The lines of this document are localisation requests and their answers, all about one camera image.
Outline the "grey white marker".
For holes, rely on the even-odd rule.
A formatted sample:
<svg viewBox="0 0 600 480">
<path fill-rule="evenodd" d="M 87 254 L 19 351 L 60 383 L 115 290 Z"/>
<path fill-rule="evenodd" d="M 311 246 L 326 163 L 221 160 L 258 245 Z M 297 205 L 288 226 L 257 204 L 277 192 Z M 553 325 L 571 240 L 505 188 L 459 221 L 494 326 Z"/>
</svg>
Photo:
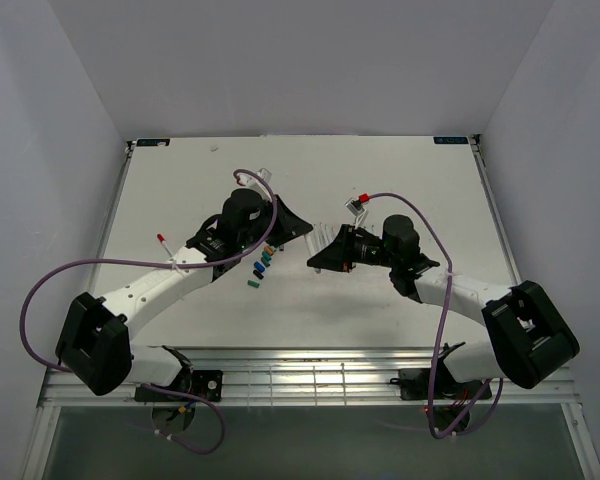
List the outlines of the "grey white marker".
<svg viewBox="0 0 600 480">
<path fill-rule="evenodd" d="M 321 241 L 321 238 L 322 238 L 321 237 L 321 232 L 322 232 L 322 230 L 321 230 L 320 225 L 319 224 L 315 224 L 314 225 L 314 232 L 313 232 L 314 233 L 314 239 L 316 239 L 317 241 Z"/>
</svg>

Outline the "red capped white marker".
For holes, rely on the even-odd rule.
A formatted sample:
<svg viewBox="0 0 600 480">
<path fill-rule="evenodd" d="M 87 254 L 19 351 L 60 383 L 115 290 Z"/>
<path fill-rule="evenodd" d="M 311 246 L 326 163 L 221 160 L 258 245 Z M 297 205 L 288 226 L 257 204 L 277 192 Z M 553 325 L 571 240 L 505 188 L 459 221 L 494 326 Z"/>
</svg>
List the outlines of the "red capped white marker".
<svg viewBox="0 0 600 480">
<path fill-rule="evenodd" d="M 157 233 L 156 239 L 158 240 L 158 242 L 160 243 L 162 248 L 165 250 L 165 252 L 169 255 L 170 262 L 175 262 L 176 255 L 175 255 L 174 251 L 171 249 L 171 247 L 168 245 L 165 237 L 161 233 Z"/>
</svg>

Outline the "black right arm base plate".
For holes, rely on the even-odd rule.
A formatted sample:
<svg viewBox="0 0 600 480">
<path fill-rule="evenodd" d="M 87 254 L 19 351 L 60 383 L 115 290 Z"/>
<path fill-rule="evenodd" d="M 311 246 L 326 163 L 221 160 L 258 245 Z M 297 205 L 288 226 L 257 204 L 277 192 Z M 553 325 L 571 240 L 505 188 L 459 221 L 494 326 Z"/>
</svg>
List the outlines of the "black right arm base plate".
<svg viewBox="0 0 600 480">
<path fill-rule="evenodd" d="M 428 398 L 430 369 L 429 368 L 404 368 L 400 369 L 397 376 L 389 380 L 389 384 L 400 390 L 402 400 L 426 400 Z M 456 382 L 450 375 L 443 374 L 435 379 L 435 400 L 471 400 L 482 388 L 479 380 L 469 382 Z"/>
</svg>

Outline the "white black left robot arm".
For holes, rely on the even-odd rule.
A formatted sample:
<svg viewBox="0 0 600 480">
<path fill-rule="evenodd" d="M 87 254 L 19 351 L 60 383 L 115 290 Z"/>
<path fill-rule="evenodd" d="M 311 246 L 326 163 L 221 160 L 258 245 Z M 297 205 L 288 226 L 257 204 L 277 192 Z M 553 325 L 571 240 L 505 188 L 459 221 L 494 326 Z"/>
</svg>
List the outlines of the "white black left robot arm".
<svg viewBox="0 0 600 480">
<path fill-rule="evenodd" d="M 59 360 L 97 396 L 129 382 L 154 384 L 170 399 L 185 397 L 191 362 L 173 347 L 135 345 L 133 339 L 175 302 L 238 265 L 238 255 L 258 242 L 279 247 L 312 229 L 280 198 L 233 191 L 163 268 L 99 298 L 88 292 L 76 297 L 56 346 Z"/>
</svg>

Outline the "light blue white marker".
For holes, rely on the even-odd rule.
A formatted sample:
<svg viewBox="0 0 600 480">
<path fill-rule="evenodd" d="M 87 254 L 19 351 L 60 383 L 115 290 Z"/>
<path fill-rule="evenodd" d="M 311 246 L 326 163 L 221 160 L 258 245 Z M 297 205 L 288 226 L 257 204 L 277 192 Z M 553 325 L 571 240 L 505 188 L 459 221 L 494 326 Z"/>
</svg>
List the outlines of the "light blue white marker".
<svg viewBox="0 0 600 480">
<path fill-rule="evenodd" d="M 321 223 L 320 224 L 320 234 L 321 234 L 321 238 L 322 240 L 328 244 L 330 242 L 330 237 L 329 237 L 329 233 L 328 233 L 328 227 L 326 224 Z"/>
</svg>

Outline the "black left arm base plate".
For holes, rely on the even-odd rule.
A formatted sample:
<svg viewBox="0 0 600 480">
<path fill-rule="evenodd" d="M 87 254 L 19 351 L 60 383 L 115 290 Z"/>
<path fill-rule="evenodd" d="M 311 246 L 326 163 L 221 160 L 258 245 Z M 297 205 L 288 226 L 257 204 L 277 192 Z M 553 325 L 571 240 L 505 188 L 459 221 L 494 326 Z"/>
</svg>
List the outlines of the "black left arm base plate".
<svg viewBox="0 0 600 480">
<path fill-rule="evenodd" d="M 222 370 L 193 370 L 189 373 L 180 374 L 167 389 L 195 395 L 218 403 L 222 400 L 223 377 L 224 372 Z M 187 401 L 185 397 L 159 393 L 143 386 L 135 389 L 134 400 L 146 403 Z"/>
</svg>

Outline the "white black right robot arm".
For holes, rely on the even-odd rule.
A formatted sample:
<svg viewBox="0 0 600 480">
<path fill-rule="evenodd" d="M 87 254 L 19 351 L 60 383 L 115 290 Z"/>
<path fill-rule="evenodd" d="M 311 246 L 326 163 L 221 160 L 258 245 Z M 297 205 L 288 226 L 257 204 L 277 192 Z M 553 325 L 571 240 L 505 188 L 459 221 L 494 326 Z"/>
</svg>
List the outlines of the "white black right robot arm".
<svg viewBox="0 0 600 480">
<path fill-rule="evenodd" d="M 506 378 L 532 389 L 575 358 L 580 345 L 539 284 L 490 284 L 453 275 L 420 248 L 412 220 L 391 215 L 376 236 L 344 224 L 337 232 L 307 235 L 308 267 L 349 273 L 355 266 L 385 267 L 394 289 L 423 305 L 475 321 L 488 333 L 485 341 L 439 349 L 431 382 L 444 397 L 454 397 L 468 382 Z"/>
</svg>

